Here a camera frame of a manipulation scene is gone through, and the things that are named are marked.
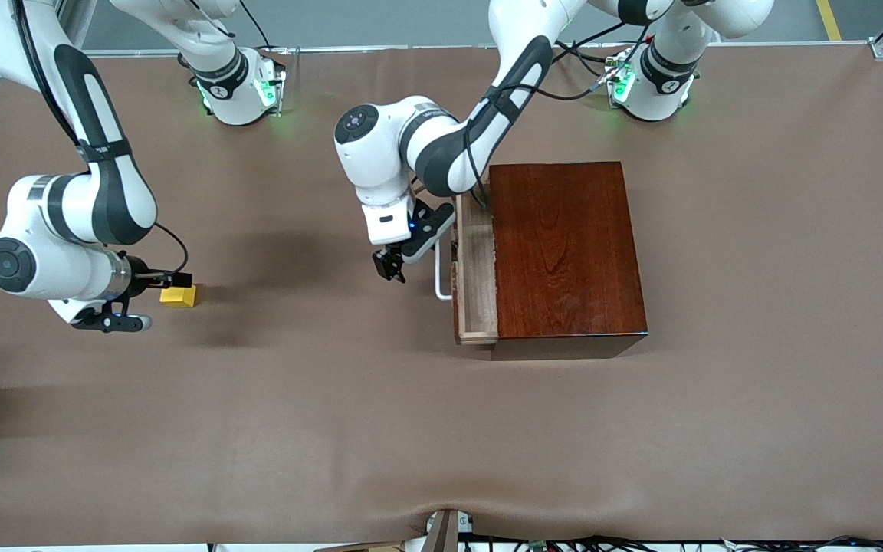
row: table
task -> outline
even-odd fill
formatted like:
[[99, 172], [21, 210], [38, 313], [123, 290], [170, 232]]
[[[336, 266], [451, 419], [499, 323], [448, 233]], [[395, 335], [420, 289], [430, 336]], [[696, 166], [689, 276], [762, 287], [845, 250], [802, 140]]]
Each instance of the table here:
[[[883, 538], [883, 63], [863, 44], [712, 47], [684, 111], [535, 98], [497, 163], [623, 163], [649, 334], [615, 360], [491, 363], [432, 263], [379, 279], [333, 150], [362, 101], [465, 116], [494, 51], [301, 58], [287, 112], [203, 114], [175, 59], [97, 66], [207, 287], [137, 336], [0, 292], [0, 545], [480, 534]], [[581, 67], [544, 87], [578, 91]], [[80, 170], [0, 85], [9, 186]], [[153, 234], [134, 251], [173, 265]]]

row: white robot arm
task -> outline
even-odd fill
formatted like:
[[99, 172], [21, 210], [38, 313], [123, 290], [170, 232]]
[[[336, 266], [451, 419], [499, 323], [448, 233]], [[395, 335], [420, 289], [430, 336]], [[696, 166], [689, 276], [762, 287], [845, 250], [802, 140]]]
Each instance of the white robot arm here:
[[[587, 1], [627, 24], [658, 22], [648, 48], [622, 64], [621, 70], [606, 74], [613, 101], [649, 120], [669, 117], [686, 97], [697, 60], [711, 39], [705, 21], [729, 38], [745, 35], [765, 20], [773, 2]], [[490, 31], [500, 52], [500, 70], [462, 123], [427, 97], [408, 97], [390, 105], [363, 104], [340, 118], [334, 133], [336, 153], [362, 203], [370, 241], [385, 245], [374, 254], [383, 278], [403, 282], [403, 263], [419, 261], [455, 222], [451, 204], [431, 210], [414, 198], [408, 170], [435, 196], [472, 189], [547, 75], [553, 60], [551, 45], [585, 3], [491, 0]], [[612, 80], [621, 80], [621, 87]], [[652, 91], [644, 84], [633, 90], [633, 84], [644, 80], [655, 84]], [[596, 87], [593, 84], [589, 91]]]
[[[127, 301], [183, 273], [150, 273], [105, 245], [132, 245], [155, 225], [155, 199], [138, 172], [94, 64], [71, 46], [49, 0], [0, 0], [0, 76], [48, 90], [88, 171], [39, 175], [11, 188], [0, 231], [0, 289], [49, 301], [83, 329], [143, 331]], [[112, 303], [121, 303], [119, 314]]]
[[208, 111], [228, 125], [249, 125], [281, 112], [284, 66], [238, 48], [219, 21], [239, 0], [111, 0], [113, 6], [165, 36], [196, 77]]
[[[659, 18], [673, 0], [609, 0], [635, 21]], [[491, 0], [490, 31], [500, 70], [469, 117], [459, 123], [427, 97], [363, 104], [336, 124], [336, 152], [363, 204], [378, 272], [403, 281], [400, 266], [417, 262], [455, 222], [445, 203], [431, 210], [415, 199], [413, 169], [428, 192], [452, 196], [476, 185], [493, 151], [550, 69], [551, 46], [586, 0]]]
[[648, 48], [625, 59], [609, 83], [611, 101], [644, 121], [661, 121], [687, 101], [704, 50], [717, 31], [739, 38], [758, 28], [774, 0], [677, 0], [653, 28]]

